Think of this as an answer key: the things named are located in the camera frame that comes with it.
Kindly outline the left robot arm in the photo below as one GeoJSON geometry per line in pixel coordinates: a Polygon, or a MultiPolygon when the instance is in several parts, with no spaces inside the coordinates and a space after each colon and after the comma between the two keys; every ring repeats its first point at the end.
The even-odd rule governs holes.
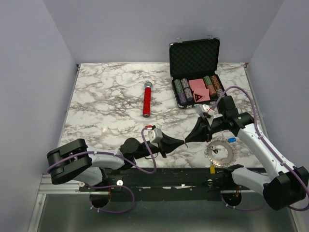
{"type": "Polygon", "coordinates": [[[107,179],[103,176],[105,169],[127,170],[137,167],[136,160],[160,153],[168,153],[184,144],[183,140],[169,137],[159,129],[149,131],[149,140],[139,142],[128,138],[116,150],[97,149],[88,146],[84,139],[77,139],[47,153],[48,169],[54,185],[71,180],[84,182],[95,190],[106,188],[107,179]]]}

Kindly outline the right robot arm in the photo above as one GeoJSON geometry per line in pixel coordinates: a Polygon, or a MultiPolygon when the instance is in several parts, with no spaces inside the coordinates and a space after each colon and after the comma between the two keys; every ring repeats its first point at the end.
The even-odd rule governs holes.
{"type": "Polygon", "coordinates": [[[217,106],[220,117],[208,105],[199,105],[199,118],[186,137],[189,142],[210,142],[213,134],[230,131],[253,152],[264,167],[267,176],[255,173],[242,165],[224,170],[222,184],[227,189],[245,186],[262,195],[274,210],[288,207],[305,199],[309,173],[305,167],[296,167],[268,140],[254,118],[247,112],[239,113],[233,98],[223,97],[217,106]]]}

